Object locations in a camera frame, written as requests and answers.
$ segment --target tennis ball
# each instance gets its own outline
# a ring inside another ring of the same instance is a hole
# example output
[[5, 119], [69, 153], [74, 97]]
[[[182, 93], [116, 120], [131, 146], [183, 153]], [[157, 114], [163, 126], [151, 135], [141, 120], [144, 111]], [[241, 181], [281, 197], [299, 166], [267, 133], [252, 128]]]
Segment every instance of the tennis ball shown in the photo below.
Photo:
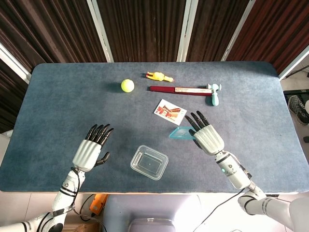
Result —
[[134, 82], [130, 79], [123, 80], [121, 82], [121, 89], [126, 93], [132, 92], [134, 89]]

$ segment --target yellow toy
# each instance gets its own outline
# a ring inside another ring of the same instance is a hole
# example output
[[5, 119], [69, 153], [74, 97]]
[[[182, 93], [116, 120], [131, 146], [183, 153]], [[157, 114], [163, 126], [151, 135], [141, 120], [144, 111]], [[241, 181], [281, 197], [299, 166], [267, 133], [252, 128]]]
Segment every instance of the yellow toy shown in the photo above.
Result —
[[173, 78], [165, 76], [163, 73], [160, 72], [147, 72], [146, 77], [155, 81], [174, 81]]

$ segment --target robotic arm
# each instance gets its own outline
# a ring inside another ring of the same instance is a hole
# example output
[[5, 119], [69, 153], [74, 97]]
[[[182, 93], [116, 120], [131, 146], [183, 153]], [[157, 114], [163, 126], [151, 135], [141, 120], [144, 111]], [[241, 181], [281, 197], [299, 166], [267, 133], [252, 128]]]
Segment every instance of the robotic arm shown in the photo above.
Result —
[[238, 203], [249, 215], [266, 215], [283, 224], [294, 232], [309, 231], [308, 209], [309, 198], [300, 198], [291, 203], [266, 194], [251, 180], [251, 174], [241, 165], [238, 159], [230, 152], [224, 151], [224, 141], [200, 111], [197, 115], [191, 113], [196, 123], [185, 116], [192, 127], [190, 134], [196, 139], [196, 145], [205, 153], [214, 156], [214, 160], [222, 172], [237, 189], [248, 189], [239, 197]]
[[0, 227], [0, 232], [61, 232], [67, 213], [71, 210], [77, 213], [74, 203], [85, 180], [85, 172], [104, 164], [110, 156], [110, 153], [107, 152], [102, 159], [98, 160], [102, 147], [114, 130], [111, 128], [106, 131], [108, 127], [109, 124], [106, 126], [94, 125], [81, 142], [73, 159], [74, 167], [71, 168], [56, 195], [52, 213], [44, 213], [26, 222]]

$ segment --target clear plastic container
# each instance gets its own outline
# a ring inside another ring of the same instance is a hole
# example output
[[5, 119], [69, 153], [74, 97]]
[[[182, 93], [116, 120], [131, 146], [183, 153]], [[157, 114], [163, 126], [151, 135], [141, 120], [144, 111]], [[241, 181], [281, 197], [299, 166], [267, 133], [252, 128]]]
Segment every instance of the clear plastic container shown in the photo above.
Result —
[[132, 161], [131, 168], [153, 180], [161, 179], [169, 158], [150, 147], [141, 145]]

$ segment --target robot finger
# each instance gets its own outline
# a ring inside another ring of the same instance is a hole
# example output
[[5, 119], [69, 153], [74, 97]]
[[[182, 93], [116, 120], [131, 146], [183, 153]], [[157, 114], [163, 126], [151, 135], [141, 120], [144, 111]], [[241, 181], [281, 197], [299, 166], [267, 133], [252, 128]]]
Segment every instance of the robot finger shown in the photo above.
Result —
[[202, 115], [202, 113], [200, 111], [197, 111], [197, 115], [202, 119], [203, 123], [205, 124], [205, 126], [209, 125], [209, 122], [207, 121], [207, 119]]
[[201, 120], [199, 120], [199, 118], [194, 113], [191, 113], [191, 116], [194, 118], [194, 120], [197, 122], [197, 124], [201, 129], [205, 127], [205, 125], [201, 122]]
[[105, 133], [105, 131], [107, 130], [107, 128], [110, 126], [110, 124], [107, 124], [105, 127], [103, 127], [101, 129], [101, 131], [98, 133], [98, 135], [96, 136], [94, 142], [96, 142], [98, 144], [99, 140], [102, 138], [103, 134]]
[[196, 132], [194, 130], [190, 129], [189, 133], [190, 133], [191, 136], [193, 136]]
[[104, 144], [106, 143], [108, 136], [110, 136], [111, 132], [114, 130], [114, 128], [111, 128], [110, 130], [108, 130], [106, 132], [106, 134], [100, 139], [100, 141], [98, 142], [98, 144], [101, 144], [101, 146], [104, 146]]
[[198, 142], [197, 142], [195, 139], [193, 140], [193, 142], [194, 142], [200, 149], [202, 149], [201, 146], [198, 144]]
[[98, 134], [98, 132], [99, 132], [102, 128], [103, 128], [103, 125], [98, 126], [98, 127], [93, 131], [93, 133], [92, 133], [92, 135], [90, 136], [89, 140], [94, 142], [94, 141], [95, 141], [94, 139], [95, 139], [96, 135]]
[[90, 138], [92, 132], [95, 130], [95, 128], [96, 128], [97, 126], [98, 126], [98, 125], [95, 124], [95, 125], [92, 126], [92, 128], [90, 128], [90, 130], [89, 130], [89, 132], [88, 132], [88, 134], [87, 134], [87, 136], [86, 136], [86, 138], [85, 138], [86, 140], [89, 140], [89, 138]]
[[105, 156], [102, 158], [103, 162], [105, 163], [110, 156], [111, 154], [109, 152], [106, 152]]
[[196, 132], [199, 131], [199, 127], [197, 126], [197, 124], [187, 115], [184, 116], [188, 122], [191, 124], [191, 126], [196, 130]]

